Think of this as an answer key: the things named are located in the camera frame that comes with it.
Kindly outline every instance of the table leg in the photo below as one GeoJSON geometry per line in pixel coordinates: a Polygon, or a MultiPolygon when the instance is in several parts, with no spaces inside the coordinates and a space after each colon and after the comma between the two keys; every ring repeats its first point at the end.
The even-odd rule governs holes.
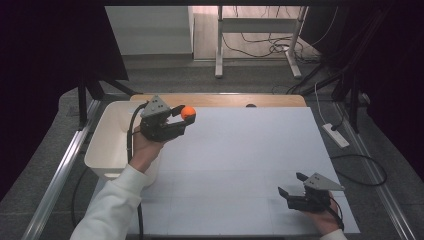
{"type": "Polygon", "coordinates": [[[215,77],[222,78],[222,6],[218,6],[218,42],[215,56],[215,77]]]}
{"type": "Polygon", "coordinates": [[[300,73],[299,67],[297,66],[297,63],[296,63],[294,49],[296,47],[297,39],[299,38],[300,29],[302,28],[303,21],[305,20],[305,14],[306,14],[306,7],[301,7],[300,14],[297,17],[296,27],[293,32],[290,45],[285,51],[287,61],[289,62],[294,78],[302,77],[302,74],[300,73]]]}

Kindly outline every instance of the hand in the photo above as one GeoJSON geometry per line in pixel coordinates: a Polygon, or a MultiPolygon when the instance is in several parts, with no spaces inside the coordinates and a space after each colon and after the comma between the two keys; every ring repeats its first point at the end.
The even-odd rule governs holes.
{"type": "Polygon", "coordinates": [[[138,171],[145,173],[153,160],[159,155],[165,143],[147,140],[140,133],[140,126],[137,126],[133,134],[133,157],[129,164],[138,171]]]}
{"type": "MultiPolygon", "coordinates": [[[[331,202],[331,209],[334,210],[334,212],[338,212],[337,204],[334,202],[334,200],[330,200],[331,202]]],[[[311,212],[303,212],[306,216],[312,219],[312,221],[315,224],[315,227],[318,229],[318,231],[324,236],[331,232],[336,231],[339,229],[339,225],[337,224],[336,219],[334,219],[334,216],[331,215],[328,211],[323,211],[319,213],[311,213],[311,212]]]]}

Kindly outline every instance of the cable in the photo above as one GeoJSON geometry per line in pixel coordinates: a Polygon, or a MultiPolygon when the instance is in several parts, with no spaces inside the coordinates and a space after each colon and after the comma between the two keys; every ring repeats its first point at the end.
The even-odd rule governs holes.
{"type": "Polygon", "coordinates": [[[236,15],[236,17],[238,17],[238,9],[237,6],[233,6],[233,12],[236,15]]]}
{"type": "Polygon", "coordinates": [[[287,6],[284,6],[284,8],[286,9],[286,13],[289,16],[289,18],[291,18],[290,13],[289,13],[289,10],[287,9],[287,6]]]}
{"type": "Polygon", "coordinates": [[[273,87],[272,87],[272,89],[271,89],[271,93],[272,93],[272,95],[275,95],[274,90],[275,90],[277,87],[285,87],[285,88],[289,88],[288,86],[285,86],[285,85],[275,85],[275,86],[273,86],[273,87]]]}
{"type": "Polygon", "coordinates": [[[304,51],[305,48],[303,47],[303,44],[301,44],[300,42],[297,42],[297,44],[300,45],[301,49],[300,49],[300,55],[298,54],[299,51],[294,51],[294,57],[295,57],[296,61],[301,62],[303,64],[309,64],[309,63],[315,63],[316,64],[316,63],[323,62],[323,60],[321,59],[321,56],[317,55],[317,54],[315,54],[315,57],[317,59],[306,59],[306,58],[304,58],[303,57],[303,51],[304,51]]]}
{"type": "Polygon", "coordinates": [[[343,55],[346,55],[349,53],[349,50],[353,49],[352,45],[355,43],[355,41],[365,32],[367,27],[371,24],[373,21],[372,16],[369,16],[364,22],[362,27],[356,32],[355,35],[353,35],[349,41],[340,48],[337,52],[331,54],[330,56],[324,56],[325,61],[330,62],[331,60],[337,58],[337,60],[342,59],[343,55]]]}
{"type": "Polygon", "coordinates": [[[383,172],[383,175],[384,175],[383,180],[379,183],[365,183],[365,182],[361,182],[357,179],[354,179],[352,177],[349,177],[346,174],[344,174],[344,173],[342,173],[338,170],[335,170],[336,173],[340,174],[344,178],[346,178],[346,179],[348,179],[348,180],[350,180],[354,183],[357,183],[359,185],[363,185],[363,186],[367,186],[367,187],[377,187],[377,186],[381,186],[381,185],[383,185],[387,182],[388,175],[387,175],[386,170],[384,169],[384,167],[380,163],[378,163],[375,159],[373,159],[371,157],[361,155],[361,154],[347,154],[347,155],[333,156],[333,157],[330,157],[330,159],[339,159],[339,158],[344,158],[344,157],[363,157],[363,158],[366,158],[367,160],[370,160],[371,162],[375,163],[381,169],[381,171],[383,172]]]}
{"type": "Polygon", "coordinates": [[[72,218],[72,225],[74,226],[74,228],[76,228],[78,223],[81,221],[81,219],[80,219],[77,222],[76,217],[75,217],[75,198],[76,198],[76,195],[77,195],[78,187],[81,183],[82,178],[84,177],[85,173],[87,172],[87,170],[88,170],[88,167],[85,167],[84,171],[81,173],[81,176],[78,179],[77,185],[75,185],[74,192],[72,193],[71,218],[72,218]]]}
{"type": "Polygon", "coordinates": [[[270,40],[272,40],[272,41],[274,41],[274,40],[283,41],[283,40],[290,40],[291,39],[291,37],[282,37],[282,38],[268,38],[268,39],[262,39],[262,40],[248,40],[244,37],[243,33],[241,33],[241,36],[243,37],[244,41],[250,42],[250,43],[269,42],[270,40]]]}
{"type": "Polygon", "coordinates": [[[317,83],[318,82],[315,82],[315,97],[317,98],[318,112],[319,112],[319,115],[321,116],[321,119],[324,122],[324,124],[327,124],[327,122],[325,121],[324,117],[321,114],[321,107],[319,106],[319,99],[318,99],[318,94],[317,94],[317,83]]]}
{"type": "MultiPolygon", "coordinates": [[[[142,108],[145,108],[147,106],[148,103],[149,103],[149,101],[138,106],[134,110],[134,113],[131,117],[130,126],[129,126],[128,131],[127,131],[127,157],[128,157],[128,162],[130,162],[131,159],[132,159],[132,150],[133,150],[132,149],[132,135],[134,134],[133,129],[134,129],[135,117],[137,116],[137,113],[142,108]]],[[[140,232],[139,233],[139,239],[143,240],[144,239],[144,226],[143,226],[143,212],[142,212],[142,209],[141,209],[141,203],[137,207],[137,214],[138,214],[138,228],[139,228],[139,232],[140,232]]]]}
{"type": "MultiPolygon", "coordinates": [[[[372,18],[368,18],[365,22],[364,22],[364,25],[362,26],[362,28],[361,29],[359,29],[358,30],[358,32],[349,40],[349,42],[344,46],[344,47],[342,47],[341,49],[339,49],[336,53],[334,53],[334,54],[332,54],[331,56],[328,56],[328,57],[325,57],[325,58],[323,58],[323,59],[321,59],[319,62],[320,62],[320,64],[323,64],[323,63],[327,63],[327,62],[330,62],[330,61],[332,61],[332,59],[334,59],[334,58],[336,58],[336,57],[338,57],[338,56],[340,56],[340,55],[342,55],[342,54],[344,54],[345,53],[345,51],[346,50],[349,50],[349,49],[351,49],[350,47],[355,43],[355,41],[358,39],[358,37],[359,36],[361,36],[362,34],[363,34],[363,32],[367,29],[367,26],[371,23],[371,20],[372,20],[372,18]]],[[[300,51],[300,56],[297,54],[297,52],[295,51],[295,57],[296,57],[296,61],[303,61],[304,59],[303,59],[303,56],[302,56],[302,53],[303,53],[303,50],[304,50],[304,48],[303,48],[303,46],[302,46],[302,49],[301,49],[301,51],[300,51]]],[[[294,91],[296,90],[296,89],[298,89],[298,88],[300,88],[302,85],[304,85],[305,83],[306,83],[306,81],[307,80],[309,80],[310,78],[312,78],[312,76],[314,75],[314,74],[316,74],[318,71],[315,71],[315,69],[314,69],[314,71],[313,72],[311,72],[309,75],[308,75],[308,78],[307,79],[304,79],[304,80],[302,80],[302,82],[301,83],[299,83],[299,84],[297,84],[297,85],[294,85],[292,88],[290,88],[287,92],[286,92],[286,94],[293,94],[294,93],[294,91]]],[[[343,70],[340,70],[339,72],[337,72],[337,73],[335,73],[334,74],[334,76],[336,76],[336,75],[341,75],[343,73],[343,70]]]]}
{"type": "Polygon", "coordinates": [[[342,119],[340,120],[340,123],[338,123],[337,125],[332,126],[331,127],[331,130],[336,131],[337,128],[339,128],[343,124],[345,113],[346,113],[346,111],[343,111],[343,113],[341,113],[342,119]]]}
{"type": "Polygon", "coordinates": [[[337,207],[339,208],[339,210],[340,210],[340,216],[337,214],[337,212],[336,211],[334,211],[330,206],[331,206],[331,204],[330,204],[330,206],[328,206],[327,204],[324,204],[319,198],[317,198],[317,197],[315,197],[314,195],[308,195],[308,197],[309,198],[311,198],[311,199],[313,199],[314,201],[316,201],[316,202],[318,202],[319,204],[321,204],[324,208],[325,208],[325,210],[327,210],[327,212],[328,213],[330,213],[333,217],[334,217],[334,219],[336,220],[336,222],[337,222],[337,225],[339,226],[339,228],[342,230],[342,231],[344,231],[344,223],[343,223],[343,213],[342,213],[342,209],[340,208],[340,205],[339,205],[339,203],[336,201],[336,200],[334,200],[334,198],[332,198],[332,197],[329,197],[331,200],[333,200],[335,203],[336,203],[336,205],[337,205],[337,207]]]}
{"type": "Polygon", "coordinates": [[[308,75],[306,75],[302,81],[294,86],[292,86],[290,89],[287,90],[286,94],[293,94],[294,91],[299,88],[300,91],[300,87],[302,87],[305,83],[307,83],[310,79],[312,79],[313,76],[315,76],[315,74],[317,74],[319,72],[319,70],[321,70],[321,68],[324,67],[324,62],[321,62],[318,66],[316,66],[308,75]]]}
{"type": "Polygon", "coordinates": [[[262,14],[261,18],[263,18],[263,16],[265,16],[265,14],[268,12],[269,14],[269,10],[268,10],[269,6],[265,6],[265,12],[264,14],[262,14]]]}
{"type": "Polygon", "coordinates": [[[281,6],[278,6],[278,8],[277,8],[277,14],[275,14],[275,18],[277,18],[277,17],[278,17],[278,13],[280,12],[280,7],[281,7],[281,6]]]}
{"type": "Polygon", "coordinates": [[[331,27],[333,26],[333,24],[334,24],[334,20],[336,19],[336,16],[337,16],[337,12],[339,11],[339,7],[337,7],[336,8],[336,11],[334,12],[334,16],[333,16],[333,20],[331,20],[331,23],[330,23],[330,26],[328,27],[328,29],[327,29],[327,31],[324,33],[324,35],[318,40],[318,41],[316,41],[316,42],[314,42],[314,43],[312,43],[312,44],[309,44],[310,45],[310,47],[312,47],[312,46],[314,46],[315,44],[317,44],[317,43],[319,43],[322,39],[324,39],[325,38],[325,36],[327,36],[327,34],[328,34],[328,32],[330,32],[330,29],[331,29],[331,27]]]}
{"type": "Polygon", "coordinates": [[[239,49],[231,48],[230,46],[228,46],[227,42],[225,41],[224,34],[222,35],[222,40],[224,40],[225,46],[227,46],[228,49],[233,50],[233,51],[236,51],[236,52],[244,53],[244,54],[246,54],[248,56],[251,56],[251,57],[262,58],[262,57],[266,57],[266,56],[269,56],[269,55],[273,54],[273,52],[270,52],[270,53],[265,54],[265,55],[257,56],[257,55],[253,55],[253,54],[247,53],[245,51],[239,50],[239,49]]]}

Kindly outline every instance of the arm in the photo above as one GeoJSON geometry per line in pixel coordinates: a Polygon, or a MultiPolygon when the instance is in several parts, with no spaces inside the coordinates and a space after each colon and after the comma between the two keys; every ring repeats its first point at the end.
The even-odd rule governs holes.
{"type": "Polygon", "coordinates": [[[141,190],[147,183],[144,172],[164,145],[148,141],[140,133],[134,134],[133,143],[132,160],[90,203],[71,239],[125,239],[132,216],[141,202],[141,190]]]}

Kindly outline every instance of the white wall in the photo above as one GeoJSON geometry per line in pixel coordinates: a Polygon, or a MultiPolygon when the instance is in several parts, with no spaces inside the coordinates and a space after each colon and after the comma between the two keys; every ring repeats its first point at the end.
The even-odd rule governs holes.
{"type": "Polygon", "coordinates": [[[192,53],[191,6],[106,7],[121,55],[192,53]]]}

